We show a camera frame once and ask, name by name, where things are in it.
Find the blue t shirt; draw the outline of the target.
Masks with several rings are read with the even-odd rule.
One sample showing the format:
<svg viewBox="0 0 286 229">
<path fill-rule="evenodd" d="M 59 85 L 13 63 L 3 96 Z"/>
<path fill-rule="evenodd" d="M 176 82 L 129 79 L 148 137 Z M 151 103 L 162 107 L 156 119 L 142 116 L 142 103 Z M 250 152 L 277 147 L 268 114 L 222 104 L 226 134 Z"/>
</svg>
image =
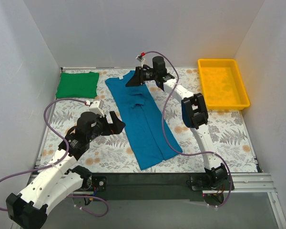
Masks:
<svg viewBox="0 0 286 229">
<path fill-rule="evenodd" d="M 134 76 L 129 71 L 122 78 L 105 81 L 122 121 L 130 147 L 141 170 L 174 163 L 182 149 L 146 85 L 127 87 Z"/>
</svg>

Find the yellow plastic bin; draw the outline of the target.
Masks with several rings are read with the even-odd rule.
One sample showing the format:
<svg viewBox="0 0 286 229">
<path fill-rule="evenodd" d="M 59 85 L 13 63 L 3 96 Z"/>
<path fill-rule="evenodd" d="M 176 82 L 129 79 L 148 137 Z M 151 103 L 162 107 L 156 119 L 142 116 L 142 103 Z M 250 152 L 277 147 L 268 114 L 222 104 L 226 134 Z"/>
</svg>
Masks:
<svg viewBox="0 0 286 229">
<path fill-rule="evenodd" d="M 198 72 L 209 110 L 243 110 L 250 106 L 245 85 L 234 59 L 199 59 Z"/>
</svg>

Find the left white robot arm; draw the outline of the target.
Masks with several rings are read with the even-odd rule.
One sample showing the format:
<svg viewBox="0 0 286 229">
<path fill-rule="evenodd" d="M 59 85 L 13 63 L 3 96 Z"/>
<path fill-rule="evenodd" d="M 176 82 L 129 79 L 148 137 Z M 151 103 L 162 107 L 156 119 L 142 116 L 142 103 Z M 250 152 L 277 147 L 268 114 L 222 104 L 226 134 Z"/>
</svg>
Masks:
<svg viewBox="0 0 286 229">
<path fill-rule="evenodd" d="M 52 209 L 69 194 L 80 189 L 86 191 L 95 185 L 92 173 L 75 164 L 90 148 L 90 142 L 99 136 L 118 135 L 125 128 L 114 111 L 110 112 L 112 123 L 106 116 L 84 112 L 59 144 L 46 169 L 19 194 L 6 199 L 9 218 L 24 229 L 40 229 Z"/>
</svg>

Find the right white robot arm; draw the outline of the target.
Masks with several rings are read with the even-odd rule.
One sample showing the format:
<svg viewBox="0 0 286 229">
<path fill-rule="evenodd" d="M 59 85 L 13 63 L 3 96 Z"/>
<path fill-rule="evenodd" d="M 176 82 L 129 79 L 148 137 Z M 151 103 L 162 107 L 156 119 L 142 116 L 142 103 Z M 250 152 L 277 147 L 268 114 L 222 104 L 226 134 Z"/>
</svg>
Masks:
<svg viewBox="0 0 286 229">
<path fill-rule="evenodd" d="M 183 123 L 193 133 L 203 157 L 206 181 L 196 181 L 192 184 L 210 189 L 224 188 L 224 183 L 230 176 L 226 162 L 215 152 L 208 128 L 208 111 L 201 93 L 194 94 L 179 84 L 179 76 L 173 76 L 166 68 L 167 58 L 155 56 L 152 67 L 146 65 L 144 53 L 136 59 L 141 63 L 135 68 L 133 77 L 127 82 L 127 87 L 142 86 L 146 81 L 154 81 L 158 88 L 168 93 L 181 105 Z"/>
</svg>

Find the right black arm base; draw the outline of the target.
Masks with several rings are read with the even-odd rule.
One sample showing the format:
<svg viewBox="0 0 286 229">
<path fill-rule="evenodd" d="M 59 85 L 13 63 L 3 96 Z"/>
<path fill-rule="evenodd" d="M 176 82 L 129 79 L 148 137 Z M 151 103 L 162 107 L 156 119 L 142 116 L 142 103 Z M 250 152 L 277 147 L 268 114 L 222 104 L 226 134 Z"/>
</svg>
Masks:
<svg viewBox="0 0 286 229">
<path fill-rule="evenodd" d="M 193 191 L 196 190 L 222 190 L 228 191 L 234 190 L 234 184 L 227 172 L 226 167 L 222 163 L 217 168 L 208 170 L 205 168 L 204 173 L 193 173 L 190 174 L 189 178 L 185 182 L 186 185 Z"/>
</svg>

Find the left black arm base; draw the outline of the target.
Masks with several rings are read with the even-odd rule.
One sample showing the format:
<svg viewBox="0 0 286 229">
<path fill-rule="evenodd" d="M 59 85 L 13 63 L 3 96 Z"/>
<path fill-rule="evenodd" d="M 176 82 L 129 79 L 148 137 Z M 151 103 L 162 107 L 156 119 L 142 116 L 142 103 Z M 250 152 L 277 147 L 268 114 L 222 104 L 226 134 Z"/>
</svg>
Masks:
<svg viewBox="0 0 286 229">
<path fill-rule="evenodd" d="M 69 172 L 80 175 L 83 179 L 81 187 L 77 191 L 105 191 L 107 177 L 93 174 L 90 170 L 82 166 L 69 169 Z"/>
</svg>

